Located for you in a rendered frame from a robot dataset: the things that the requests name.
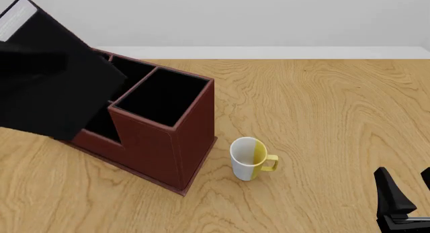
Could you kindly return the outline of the black book with white pages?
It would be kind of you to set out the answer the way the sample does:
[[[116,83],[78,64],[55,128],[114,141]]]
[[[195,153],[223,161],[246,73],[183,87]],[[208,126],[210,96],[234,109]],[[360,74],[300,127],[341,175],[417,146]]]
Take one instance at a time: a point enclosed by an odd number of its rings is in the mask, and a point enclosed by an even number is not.
[[[0,13],[0,127],[71,140],[125,79],[33,1]]]

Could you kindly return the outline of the red-brown desk caddy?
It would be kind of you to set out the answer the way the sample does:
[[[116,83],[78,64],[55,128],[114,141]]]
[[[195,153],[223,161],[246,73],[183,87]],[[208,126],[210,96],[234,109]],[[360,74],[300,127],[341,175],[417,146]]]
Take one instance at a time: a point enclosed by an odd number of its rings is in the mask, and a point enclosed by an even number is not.
[[[66,144],[185,195],[217,140],[214,79],[97,53],[128,78]]]

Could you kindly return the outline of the white and yellow mug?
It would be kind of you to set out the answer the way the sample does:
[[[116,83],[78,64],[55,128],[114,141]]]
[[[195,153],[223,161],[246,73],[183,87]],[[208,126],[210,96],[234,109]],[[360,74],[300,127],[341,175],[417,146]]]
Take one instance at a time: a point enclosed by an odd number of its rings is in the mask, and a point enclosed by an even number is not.
[[[242,181],[251,181],[260,172],[273,172],[279,163],[278,156],[268,154],[265,145],[252,137],[236,139],[229,152],[232,171]]]

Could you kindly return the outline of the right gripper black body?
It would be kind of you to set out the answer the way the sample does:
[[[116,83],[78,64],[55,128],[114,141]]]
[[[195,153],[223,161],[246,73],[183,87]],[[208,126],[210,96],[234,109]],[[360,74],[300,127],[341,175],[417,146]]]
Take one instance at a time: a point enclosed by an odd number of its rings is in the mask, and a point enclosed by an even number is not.
[[[376,221],[381,233],[430,233],[430,217],[377,213]]]

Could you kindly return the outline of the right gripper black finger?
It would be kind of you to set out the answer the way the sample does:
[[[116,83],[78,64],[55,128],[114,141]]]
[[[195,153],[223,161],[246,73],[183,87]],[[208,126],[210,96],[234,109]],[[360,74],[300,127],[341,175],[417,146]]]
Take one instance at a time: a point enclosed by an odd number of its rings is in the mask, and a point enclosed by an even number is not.
[[[378,194],[377,216],[406,215],[417,209],[398,188],[386,168],[375,170],[374,178]]]
[[[421,172],[421,177],[423,178],[427,188],[430,190],[430,167]]]

